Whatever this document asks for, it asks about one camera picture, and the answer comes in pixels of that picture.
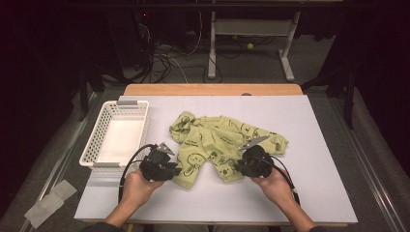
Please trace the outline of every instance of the gray carpet floor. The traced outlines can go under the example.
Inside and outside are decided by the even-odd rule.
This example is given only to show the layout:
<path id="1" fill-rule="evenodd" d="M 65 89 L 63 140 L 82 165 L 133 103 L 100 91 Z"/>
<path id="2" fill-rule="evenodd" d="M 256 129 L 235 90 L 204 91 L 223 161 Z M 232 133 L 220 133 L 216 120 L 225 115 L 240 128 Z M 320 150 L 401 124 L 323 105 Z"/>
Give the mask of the gray carpet floor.
<path id="1" fill-rule="evenodd" d="M 210 80 L 206 75 L 208 53 L 201 43 L 190 56 L 181 55 L 176 48 L 162 45 L 158 53 L 167 52 L 175 67 L 162 82 L 167 83 L 285 83 L 278 58 L 278 49 L 284 47 L 284 38 L 262 40 L 240 38 L 232 41 L 219 38 L 217 43 L 219 68 L 217 78 Z M 305 83 L 317 76 L 333 40 L 316 42 L 313 37 L 296 39 L 289 53 L 290 65 L 297 84 Z M 254 49 L 246 49 L 254 43 Z M 162 69 L 161 63 L 155 70 Z M 143 82 L 159 79 L 159 72 L 148 76 Z M 89 88 L 90 109 L 86 120 L 78 121 L 81 115 L 79 95 L 75 95 L 75 108 L 65 124 L 44 147 L 33 165 L 30 175 L 20 188 L 8 212 L 0 221 L 0 231 L 31 231 L 24 214 L 49 188 L 61 180 L 67 180 L 78 192 L 70 197 L 36 231 L 78 231 L 87 225 L 73 219 L 76 207 L 88 180 L 90 169 L 78 164 L 79 157 L 104 102 L 116 100 L 125 86 L 106 83 L 103 93 L 93 94 Z M 337 166 L 341 180 L 349 194 L 358 223 L 347 227 L 329 227 L 329 231 L 405 231 L 410 228 L 410 181 L 397 163 L 389 146 L 369 116 L 360 93 L 355 92 L 353 130 L 342 120 L 342 99 L 328 99 L 326 86 L 312 87 L 305 91 L 324 134 L 325 140 Z M 293 231 L 283 226 L 282 231 Z"/>

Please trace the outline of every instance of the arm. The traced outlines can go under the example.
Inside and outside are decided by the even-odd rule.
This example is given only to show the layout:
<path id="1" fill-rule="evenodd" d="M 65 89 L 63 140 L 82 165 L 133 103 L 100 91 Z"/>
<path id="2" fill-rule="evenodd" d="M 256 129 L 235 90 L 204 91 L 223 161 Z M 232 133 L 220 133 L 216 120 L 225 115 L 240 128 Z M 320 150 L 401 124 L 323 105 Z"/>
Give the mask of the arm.
<path id="1" fill-rule="evenodd" d="M 133 213 L 148 201 L 153 191 L 162 185 L 163 182 L 145 180 L 141 170 L 134 171 L 127 176 L 123 197 L 117 207 L 106 217 L 105 223 L 98 223 L 81 231 L 102 231 L 98 229 L 99 226 L 106 228 L 104 231 L 120 231 Z"/>
<path id="2" fill-rule="evenodd" d="M 272 168 L 272 173 L 267 178 L 251 179 L 262 188 L 266 197 L 283 211 L 296 231 L 305 232 L 315 227 L 313 220 L 293 199 L 289 185 L 277 170 Z"/>

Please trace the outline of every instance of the pant leg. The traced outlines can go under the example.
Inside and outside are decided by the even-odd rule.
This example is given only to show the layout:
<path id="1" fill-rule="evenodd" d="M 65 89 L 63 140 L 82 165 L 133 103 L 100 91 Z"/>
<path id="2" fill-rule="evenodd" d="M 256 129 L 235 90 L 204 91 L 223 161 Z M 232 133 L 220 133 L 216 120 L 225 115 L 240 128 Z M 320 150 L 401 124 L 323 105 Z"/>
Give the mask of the pant leg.
<path id="1" fill-rule="evenodd" d="M 207 225 L 199 224 L 155 224 L 154 232 L 209 232 Z"/>
<path id="2" fill-rule="evenodd" d="M 268 232 L 267 226 L 257 225 L 215 225 L 213 232 Z"/>

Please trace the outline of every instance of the white plastic basket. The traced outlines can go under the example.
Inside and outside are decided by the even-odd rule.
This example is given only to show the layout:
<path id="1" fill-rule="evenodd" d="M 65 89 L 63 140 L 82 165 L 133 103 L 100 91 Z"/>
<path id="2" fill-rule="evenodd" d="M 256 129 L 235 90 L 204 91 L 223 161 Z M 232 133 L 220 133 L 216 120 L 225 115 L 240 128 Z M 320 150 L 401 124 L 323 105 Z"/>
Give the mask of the white plastic basket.
<path id="1" fill-rule="evenodd" d="M 79 160 L 80 165 L 99 171 L 124 170 L 130 158 L 144 145 L 147 135 L 147 101 L 107 101 Z"/>

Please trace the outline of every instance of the yellow-green children's clothing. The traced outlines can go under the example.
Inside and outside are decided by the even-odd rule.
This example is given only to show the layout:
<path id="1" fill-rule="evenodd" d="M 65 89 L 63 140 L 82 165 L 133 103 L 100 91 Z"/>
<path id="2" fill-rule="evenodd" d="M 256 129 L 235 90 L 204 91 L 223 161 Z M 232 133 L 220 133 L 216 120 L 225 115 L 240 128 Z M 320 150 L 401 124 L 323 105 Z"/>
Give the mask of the yellow-green children's clothing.
<path id="1" fill-rule="evenodd" d="M 227 183 L 242 179 L 233 164 L 241 158 L 239 147 L 248 139 L 269 134 L 270 138 L 259 143 L 269 154 L 284 154 L 288 141 L 281 135 L 263 130 L 236 119 L 219 117 L 195 118 L 183 112 L 169 127 L 172 138 L 181 144 L 178 154 L 180 175 L 172 180 L 185 189 L 190 189 L 199 168 L 206 160 L 211 161 L 220 177 Z"/>

